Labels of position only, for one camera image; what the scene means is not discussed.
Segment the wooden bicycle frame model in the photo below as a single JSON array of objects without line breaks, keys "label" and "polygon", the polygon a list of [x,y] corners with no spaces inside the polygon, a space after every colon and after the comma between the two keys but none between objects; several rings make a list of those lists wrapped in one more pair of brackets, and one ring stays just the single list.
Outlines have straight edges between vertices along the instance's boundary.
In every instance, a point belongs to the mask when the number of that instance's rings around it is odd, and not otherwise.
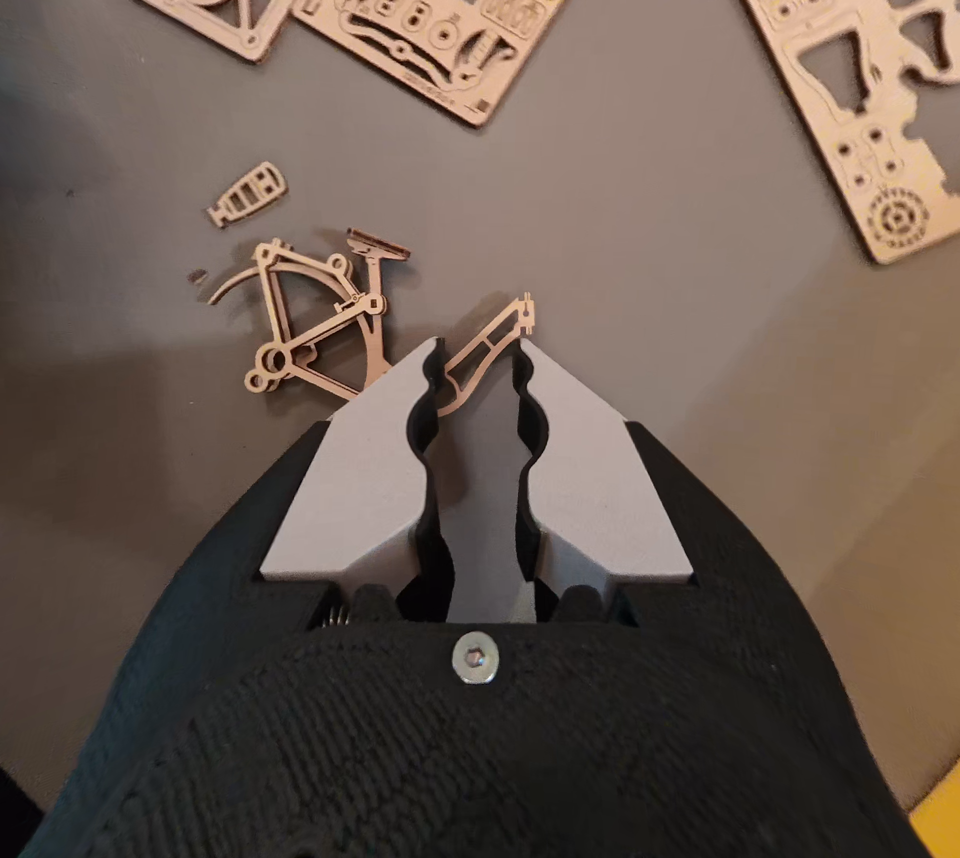
[{"label": "wooden bicycle frame model", "polygon": [[[207,299],[206,303],[212,306],[249,280],[259,285],[270,339],[258,348],[253,365],[245,375],[244,385],[249,392],[273,392],[282,382],[297,379],[343,400],[351,400],[390,371],[383,333],[389,300],[383,291],[382,265],[387,261],[406,262],[411,252],[358,228],[350,228],[345,235],[350,254],[365,264],[366,285],[363,287],[354,279],[354,264],[348,255],[334,252],[320,259],[273,238],[257,244],[251,265],[225,280]],[[283,289],[284,275],[308,278],[330,290],[337,299],[332,304],[333,314],[296,332]],[[315,369],[322,342],[353,324],[359,329],[365,349],[366,372],[359,389]]]}]

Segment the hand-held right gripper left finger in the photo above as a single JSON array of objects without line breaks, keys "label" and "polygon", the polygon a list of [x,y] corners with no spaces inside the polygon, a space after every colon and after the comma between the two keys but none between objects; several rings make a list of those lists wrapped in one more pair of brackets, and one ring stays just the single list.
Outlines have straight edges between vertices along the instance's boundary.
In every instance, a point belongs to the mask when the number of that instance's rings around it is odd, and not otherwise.
[{"label": "hand-held right gripper left finger", "polygon": [[353,605],[387,588],[407,620],[446,620],[455,584],[426,451],[439,432],[439,337],[329,420],[260,564],[265,581],[328,581]]}]

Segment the wooden bicycle fork part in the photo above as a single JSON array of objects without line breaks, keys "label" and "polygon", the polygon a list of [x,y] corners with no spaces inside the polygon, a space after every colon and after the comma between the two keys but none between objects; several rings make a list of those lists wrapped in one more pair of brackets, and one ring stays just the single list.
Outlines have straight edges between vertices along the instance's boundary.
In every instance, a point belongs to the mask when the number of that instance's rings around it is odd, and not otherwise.
[{"label": "wooden bicycle fork part", "polygon": [[463,407],[495,362],[520,339],[531,337],[535,325],[536,304],[530,292],[509,302],[484,325],[444,365],[438,416],[447,417]]}]

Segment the slotted wooden model part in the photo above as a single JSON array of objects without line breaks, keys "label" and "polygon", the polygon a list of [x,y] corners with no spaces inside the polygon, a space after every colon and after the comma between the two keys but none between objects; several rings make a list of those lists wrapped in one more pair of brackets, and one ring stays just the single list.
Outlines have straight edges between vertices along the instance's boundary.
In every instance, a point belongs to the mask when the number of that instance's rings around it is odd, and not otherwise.
[{"label": "slotted wooden model part", "polygon": [[288,191],[289,185],[282,170],[269,160],[263,160],[235,180],[206,209],[206,214],[217,228],[226,228],[257,215],[277,203]]}]

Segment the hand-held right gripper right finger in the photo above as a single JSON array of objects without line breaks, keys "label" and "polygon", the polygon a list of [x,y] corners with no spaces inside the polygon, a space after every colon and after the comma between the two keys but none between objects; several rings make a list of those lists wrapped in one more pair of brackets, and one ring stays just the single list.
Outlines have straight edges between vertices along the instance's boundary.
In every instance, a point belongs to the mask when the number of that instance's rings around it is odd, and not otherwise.
[{"label": "hand-held right gripper right finger", "polygon": [[531,340],[512,361],[518,480],[515,553],[546,623],[565,593],[587,588],[602,609],[621,588],[687,585],[694,568],[628,420]]}]

